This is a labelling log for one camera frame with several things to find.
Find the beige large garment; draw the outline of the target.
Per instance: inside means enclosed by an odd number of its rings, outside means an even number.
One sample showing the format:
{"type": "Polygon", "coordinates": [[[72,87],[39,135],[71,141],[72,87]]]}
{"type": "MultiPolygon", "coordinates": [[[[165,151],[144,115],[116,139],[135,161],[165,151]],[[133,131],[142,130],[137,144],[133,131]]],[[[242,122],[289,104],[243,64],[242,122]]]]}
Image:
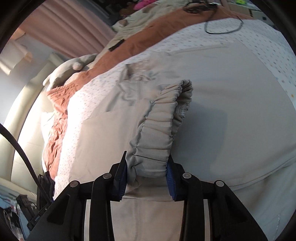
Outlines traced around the beige large garment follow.
{"type": "Polygon", "coordinates": [[[71,97],[62,161],[93,181],[127,154],[130,184],[113,202],[116,240],[178,240],[183,204],[169,195],[168,157],[224,181],[268,240],[295,210],[295,108],[243,44],[151,51],[71,97]]]}

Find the pink clothing item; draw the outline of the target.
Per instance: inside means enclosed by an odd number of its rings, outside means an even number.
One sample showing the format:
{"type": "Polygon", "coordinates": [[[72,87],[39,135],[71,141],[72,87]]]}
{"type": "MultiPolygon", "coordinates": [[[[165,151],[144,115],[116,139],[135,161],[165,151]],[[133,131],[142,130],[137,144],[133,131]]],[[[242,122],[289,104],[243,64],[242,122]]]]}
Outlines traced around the pink clothing item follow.
{"type": "Polygon", "coordinates": [[[138,10],[148,6],[149,4],[153,4],[155,2],[156,2],[156,0],[141,0],[133,7],[133,9],[138,11],[138,10]]]}

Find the cream padded headboard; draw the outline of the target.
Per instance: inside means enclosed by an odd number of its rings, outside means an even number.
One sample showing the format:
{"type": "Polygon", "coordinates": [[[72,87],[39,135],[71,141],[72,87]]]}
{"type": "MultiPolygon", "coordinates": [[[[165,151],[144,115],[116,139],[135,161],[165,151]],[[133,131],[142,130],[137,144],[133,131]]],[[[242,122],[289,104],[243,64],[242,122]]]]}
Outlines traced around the cream padded headboard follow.
{"type": "MultiPolygon", "coordinates": [[[[49,56],[45,66],[17,96],[4,122],[4,127],[18,141],[37,175],[43,174],[41,116],[53,112],[43,82],[62,63],[58,54],[49,56]]],[[[31,199],[36,197],[37,185],[22,158],[4,137],[1,137],[1,186],[31,199]]]]}

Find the beige plush pillow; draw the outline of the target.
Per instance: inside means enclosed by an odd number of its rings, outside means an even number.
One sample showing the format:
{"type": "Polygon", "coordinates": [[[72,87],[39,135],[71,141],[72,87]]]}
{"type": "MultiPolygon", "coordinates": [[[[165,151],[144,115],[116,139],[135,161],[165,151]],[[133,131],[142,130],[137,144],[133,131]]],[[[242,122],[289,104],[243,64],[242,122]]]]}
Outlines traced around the beige plush pillow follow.
{"type": "Polygon", "coordinates": [[[58,66],[44,81],[47,91],[60,87],[74,74],[80,72],[86,65],[92,63],[97,54],[84,55],[70,59],[58,66]]]}

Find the orange brown duvet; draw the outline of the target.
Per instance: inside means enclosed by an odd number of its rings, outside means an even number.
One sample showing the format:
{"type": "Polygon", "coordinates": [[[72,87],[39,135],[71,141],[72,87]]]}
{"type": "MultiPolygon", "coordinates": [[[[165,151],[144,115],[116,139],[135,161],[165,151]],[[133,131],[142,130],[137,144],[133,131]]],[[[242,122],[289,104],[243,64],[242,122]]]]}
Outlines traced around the orange brown duvet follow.
{"type": "Polygon", "coordinates": [[[85,84],[97,75],[107,72],[118,63],[135,56],[149,47],[155,45],[169,35],[190,25],[206,22],[207,20],[220,20],[225,18],[240,18],[250,20],[252,17],[228,10],[215,5],[210,9],[194,9],[195,6],[183,7],[152,21],[142,31],[124,40],[113,51],[104,54],[95,65],[87,71],[74,75],[74,80],[64,86],[56,87],[47,92],[49,101],[54,108],[54,122],[46,144],[43,160],[52,179],[57,176],[59,159],[62,149],[62,140],[67,128],[67,106],[70,98],[85,84]]]}

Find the pink curtain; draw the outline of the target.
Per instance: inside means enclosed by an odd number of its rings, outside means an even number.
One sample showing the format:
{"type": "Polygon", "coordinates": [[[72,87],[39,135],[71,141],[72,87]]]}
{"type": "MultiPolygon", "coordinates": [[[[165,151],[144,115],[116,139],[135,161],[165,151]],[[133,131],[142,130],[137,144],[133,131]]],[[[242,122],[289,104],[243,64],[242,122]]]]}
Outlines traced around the pink curtain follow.
{"type": "Polygon", "coordinates": [[[45,1],[19,28],[70,58],[99,54],[115,36],[111,27],[78,1],[45,1]]]}

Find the white floral dotted quilt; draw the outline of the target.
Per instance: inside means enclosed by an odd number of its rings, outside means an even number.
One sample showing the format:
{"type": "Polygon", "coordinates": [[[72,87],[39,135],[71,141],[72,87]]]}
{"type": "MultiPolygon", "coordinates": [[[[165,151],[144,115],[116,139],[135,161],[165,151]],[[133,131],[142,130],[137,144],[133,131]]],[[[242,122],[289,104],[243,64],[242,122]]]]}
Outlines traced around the white floral dotted quilt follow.
{"type": "Polygon", "coordinates": [[[142,61],[153,53],[170,53],[193,48],[212,49],[239,41],[271,71],[292,104],[295,104],[295,54],[282,33],[260,20],[244,20],[240,30],[224,34],[227,27],[234,27],[237,24],[238,20],[232,18],[213,21],[209,24],[209,29],[214,32],[213,35],[205,32],[203,23],[183,28],[140,54],[97,75],[78,90],[70,98],[67,106],[67,128],[62,142],[58,173],[55,177],[54,197],[56,198],[70,182],[69,172],[74,162],[82,122],[119,82],[126,65],[142,61]]]}

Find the white box with green item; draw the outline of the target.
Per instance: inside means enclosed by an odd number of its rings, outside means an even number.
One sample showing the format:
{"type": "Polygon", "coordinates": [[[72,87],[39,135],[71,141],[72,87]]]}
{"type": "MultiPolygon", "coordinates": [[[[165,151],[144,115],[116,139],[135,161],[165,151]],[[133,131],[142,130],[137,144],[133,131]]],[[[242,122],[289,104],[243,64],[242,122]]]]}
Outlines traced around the white box with green item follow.
{"type": "Polygon", "coordinates": [[[232,11],[249,15],[257,20],[270,21],[270,18],[251,1],[227,1],[227,4],[232,11]]]}

